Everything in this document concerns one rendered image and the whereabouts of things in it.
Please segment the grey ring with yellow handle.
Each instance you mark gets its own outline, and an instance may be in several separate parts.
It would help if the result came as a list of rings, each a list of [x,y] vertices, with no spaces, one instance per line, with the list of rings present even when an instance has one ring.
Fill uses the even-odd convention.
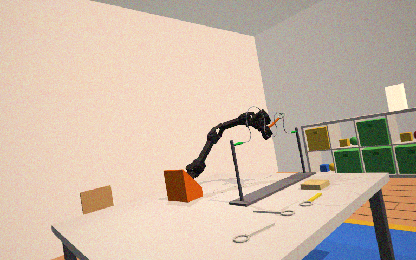
[[[303,201],[303,202],[301,202],[300,203],[300,206],[311,206],[311,205],[313,205],[313,201],[315,200],[315,199],[317,199],[319,196],[321,196],[322,195],[322,193],[318,193],[318,194],[316,194],[315,196],[313,196],[312,198],[310,198],[309,200],[307,200],[307,201]],[[303,203],[311,203],[311,204],[309,204],[309,205],[302,205]]]

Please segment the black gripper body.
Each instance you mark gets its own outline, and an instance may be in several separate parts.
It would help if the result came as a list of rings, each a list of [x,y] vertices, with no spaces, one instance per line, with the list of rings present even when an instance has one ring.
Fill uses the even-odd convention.
[[[260,117],[262,117],[260,113],[256,113],[253,117],[251,117],[252,127],[254,129],[257,129],[259,132],[262,131],[261,129],[258,129],[258,127],[257,127],[257,125],[259,125],[262,122],[262,120],[259,119]],[[273,135],[273,133],[272,133],[272,131],[271,132],[267,132],[266,135],[270,137],[270,136]],[[265,140],[268,140],[269,137],[267,137],[266,135],[265,134],[262,134],[262,137]]]

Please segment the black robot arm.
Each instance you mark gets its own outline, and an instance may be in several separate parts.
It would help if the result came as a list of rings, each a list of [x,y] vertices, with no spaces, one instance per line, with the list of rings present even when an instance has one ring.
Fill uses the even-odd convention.
[[[270,120],[268,113],[263,109],[261,111],[264,115],[266,125],[270,124],[271,120]],[[222,137],[223,132],[226,129],[229,129],[231,127],[235,127],[238,125],[246,125],[247,127],[247,124],[248,124],[248,126],[252,126],[251,116],[253,117],[254,115],[255,115],[254,112],[248,112],[246,116],[246,112],[245,112],[241,114],[238,118],[232,119],[224,123],[219,123],[216,127],[213,127],[208,132],[207,142],[205,146],[203,147],[199,157],[197,159],[194,159],[192,163],[186,166],[187,174],[189,174],[193,179],[195,177],[198,177],[204,171],[206,167],[205,160],[212,146],[216,144],[218,140]],[[246,120],[247,120],[247,124],[246,124]],[[219,132],[217,134],[216,129],[218,128],[219,128]]]

